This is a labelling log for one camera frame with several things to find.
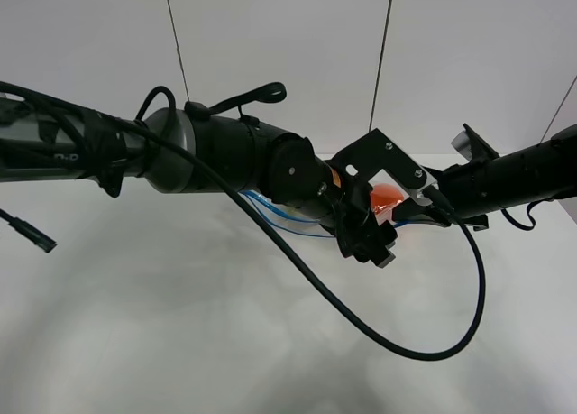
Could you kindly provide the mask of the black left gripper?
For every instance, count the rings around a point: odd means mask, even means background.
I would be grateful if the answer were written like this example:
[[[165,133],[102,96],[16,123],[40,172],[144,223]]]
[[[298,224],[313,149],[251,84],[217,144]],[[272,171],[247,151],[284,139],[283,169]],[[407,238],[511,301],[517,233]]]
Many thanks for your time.
[[[390,250],[398,234],[391,224],[370,221],[369,188],[331,161],[314,159],[315,180],[310,201],[313,218],[332,234],[344,257],[371,262],[378,268],[390,264]]]

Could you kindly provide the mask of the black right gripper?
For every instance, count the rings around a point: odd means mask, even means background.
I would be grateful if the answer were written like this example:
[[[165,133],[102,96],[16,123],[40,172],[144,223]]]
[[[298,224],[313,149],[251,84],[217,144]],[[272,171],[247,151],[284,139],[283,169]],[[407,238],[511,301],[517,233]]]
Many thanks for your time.
[[[438,188],[451,202],[456,213],[473,229],[488,229],[488,186],[486,163],[454,164],[445,170],[426,166]],[[446,227],[446,216],[436,207],[423,207],[408,198],[392,209],[394,223]]]

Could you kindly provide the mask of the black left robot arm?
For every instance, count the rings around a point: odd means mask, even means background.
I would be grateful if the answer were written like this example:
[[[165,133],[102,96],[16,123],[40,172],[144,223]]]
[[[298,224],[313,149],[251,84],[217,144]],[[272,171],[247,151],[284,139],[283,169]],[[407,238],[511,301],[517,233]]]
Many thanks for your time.
[[[279,82],[207,107],[142,106],[132,120],[78,106],[24,87],[1,86],[1,179],[4,182],[91,179],[117,197],[124,179],[144,178],[162,193],[252,190],[318,223],[341,253],[388,264],[397,233],[371,210],[371,186],[343,164],[319,159],[311,142],[229,110],[286,97]]]

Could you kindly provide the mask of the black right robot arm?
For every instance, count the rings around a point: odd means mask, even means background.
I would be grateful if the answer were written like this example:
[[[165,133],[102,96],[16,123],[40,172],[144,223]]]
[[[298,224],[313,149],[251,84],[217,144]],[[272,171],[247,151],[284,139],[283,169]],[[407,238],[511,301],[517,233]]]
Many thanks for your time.
[[[391,221],[448,227],[459,218],[476,230],[488,214],[576,195],[576,126],[549,140],[500,156],[469,125],[452,146],[467,162],[444,170],[426,168],[397,152],[387,173],[408,194],[391,211]]]

